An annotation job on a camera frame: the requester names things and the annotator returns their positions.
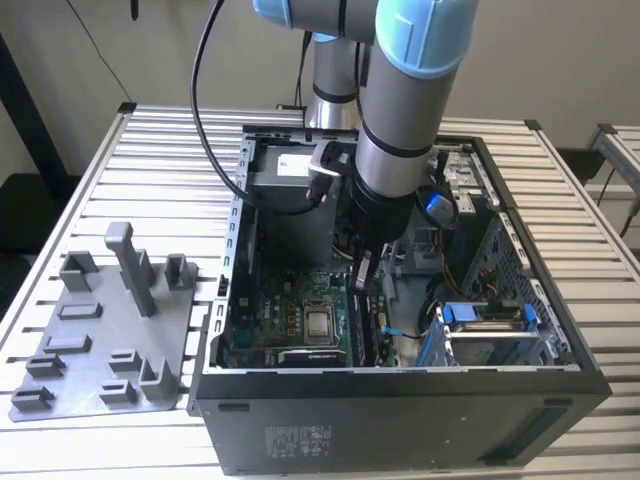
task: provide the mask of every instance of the light blue robot joint cap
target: light blue robot joint cap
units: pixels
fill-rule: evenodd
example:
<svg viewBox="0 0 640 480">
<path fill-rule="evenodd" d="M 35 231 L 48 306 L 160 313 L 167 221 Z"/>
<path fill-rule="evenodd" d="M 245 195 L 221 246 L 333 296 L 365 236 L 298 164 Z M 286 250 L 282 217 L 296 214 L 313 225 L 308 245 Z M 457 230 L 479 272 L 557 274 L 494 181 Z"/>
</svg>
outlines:
<svg viewBox="0 0 640 480">
<path fill-rule="evenodd" d="M 253 0 L 258 15 L 281 27 L 292 28 L 289 0 Z"/>
<path fill-rule="evenodd" d="M 339 37 L 334 37 L 333 35 L 327 35 L 325 33 L 316 33 L 313 35 L 313 39 L 318 43 L 326 43 L 333 42 L 334 40 L 338 40 Z"/>
<path fill-rule="evenodd" d="M 467 53 L 477 9 L 478 0 L 380 0 L 376 39 L 403 73 L 442 77 Z"/>
</svg>

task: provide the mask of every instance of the motherboard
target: motherboard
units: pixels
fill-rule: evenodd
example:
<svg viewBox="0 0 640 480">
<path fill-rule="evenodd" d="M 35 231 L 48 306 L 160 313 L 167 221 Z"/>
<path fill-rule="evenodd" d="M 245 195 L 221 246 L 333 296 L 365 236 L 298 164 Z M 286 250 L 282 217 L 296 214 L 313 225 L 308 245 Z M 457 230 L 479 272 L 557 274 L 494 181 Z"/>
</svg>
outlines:
<svg viewBox="0 0 640 480">
<path fill-rule="evenodd" d="M 388 322 L 381 279 L 364 296 L 349 292 L 345 270 L 265 264 L 259 279 L 254 318 L 232 331 L 230 368 L 394 365 L 392 343 L 380 331 Z"/>
</svg>

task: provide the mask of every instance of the white label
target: white label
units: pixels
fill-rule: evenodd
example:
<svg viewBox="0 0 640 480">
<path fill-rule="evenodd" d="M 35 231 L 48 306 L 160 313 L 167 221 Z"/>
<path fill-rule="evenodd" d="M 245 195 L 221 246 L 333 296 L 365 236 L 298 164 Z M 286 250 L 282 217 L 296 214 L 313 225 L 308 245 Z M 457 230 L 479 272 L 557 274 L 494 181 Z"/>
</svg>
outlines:
<svg viewBox="0 0 640 480">
<path fill-rule="evenodd" d="M 308 177 L 311 155 L 285 153 L 278 158 L 279 177 Z"/>
</svg>

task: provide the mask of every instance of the metal frame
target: metal frame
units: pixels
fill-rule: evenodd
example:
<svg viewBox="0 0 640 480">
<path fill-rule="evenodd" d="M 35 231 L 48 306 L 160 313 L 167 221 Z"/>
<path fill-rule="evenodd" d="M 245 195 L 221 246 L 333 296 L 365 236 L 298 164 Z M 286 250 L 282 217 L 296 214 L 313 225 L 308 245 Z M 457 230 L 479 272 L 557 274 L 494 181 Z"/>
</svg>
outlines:
<svg viewBox="0 0 640 480">
<path fill-rule="evenodd" d="M 223 163 L 233 159 L 237 151 L 239 125 L 300 123 L 300 112 L 287 111 L 206 111 L 203 117 Z M 483 137 L 614 395 L 524 468 L 389 472 L 385 478 L 636 478 L 640 474 L 637 264 L 628 261 L 621 246 L 613 242 L 616 236 L 609 233 L 610 226 L 605 227 L 608 224 L 596 215 L 593 203 L 583 198 L 584 189 L 565 172 L 555 149 L 522 121 L 448 118 L 441 133 Z M 143 236 L 149 237 L 143 244 L 149 242 L 158 252 L 165 249 L 172 253 L 168 251 L 172 242 L 194 254 L 204 247 L 217 251 L 220 243 L 213 217 L 219 213 L 205 207 L 222 193 L 215 187 L 215 175 L 198 142 L 190 111 L 185 108 L 138 107 L 132 115 L 117 116 L 0 323 L 0 413 L 8 412 L 7 392 L 24 375 L 21 359 L 33 353 L 40 337 L 38 329 L 51 314 L 53 307 L 47 305 L 47 299 L 58 293 L 58 281 L 50 277 L 61 265 L 59 254 L 69 245 L 95 248 L 92 235 L 108 220 L 104 215 L 135 216 L 137 234 L 144 231 Z M 167 185 L 169 179 L 173 184 Z M 187 212 L 190 218 L 175 217 Z M 206 241 L 194 241 L 201 237 Z M 109 263 L 111 257 L 103 255 L 101 261 Z M 215 262 L 219 260 L 210 253 L 200 255 L 198 261 L 203 271 L 182 369 L 184 387 L 191 384 L 197 368 L 194 356 L 203 338 L 201 332 L 207 330 L 207 315 L 217 291 Z M 613 292 L 612 298 L 603 298 L 607 292 Z M 186 404 L 183 396 L 178 410 L 161 414 L 28 424 L 14 424 L 1 415 L 0 472 L 58 472 L 52 475 L 69 479 L 100 476 L 121 480 L 140 475 L 218 478 L 222 473 L 203 421 L 181 410 Z M 79 449 L 79 445 L 91 448 Z"/>
<path fill-rule="evenodd" d="M 590 142 L 640 195 L 640 127 L 600 124 Z"/>
</svg>

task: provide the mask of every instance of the vertical post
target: vertical post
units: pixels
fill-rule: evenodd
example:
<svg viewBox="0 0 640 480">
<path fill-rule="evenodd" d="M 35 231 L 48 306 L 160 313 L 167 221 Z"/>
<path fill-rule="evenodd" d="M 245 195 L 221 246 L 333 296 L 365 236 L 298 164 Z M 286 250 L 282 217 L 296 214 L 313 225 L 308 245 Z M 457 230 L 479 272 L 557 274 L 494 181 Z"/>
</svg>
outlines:
<svg viewBox="0 0 640 480">
<path fill-rule="evenodd" d="M 133 228 L 129 222 L 113 222 L 104 237 L 107 248 L 116 254 L 122 269 L 122 279 L 131 291 L 140 315 L 151 317 L 156 313 L 156 304 L 149 291 L 148 276 L 143 274 L 138 255 L 131 243 Z"/>
<path fill-rule="evenodd" d="M 49 194 L 62 210 L 73 187 L 47 127 L 0 33 L 0 98 L 33 159 Z"/>
</svg>

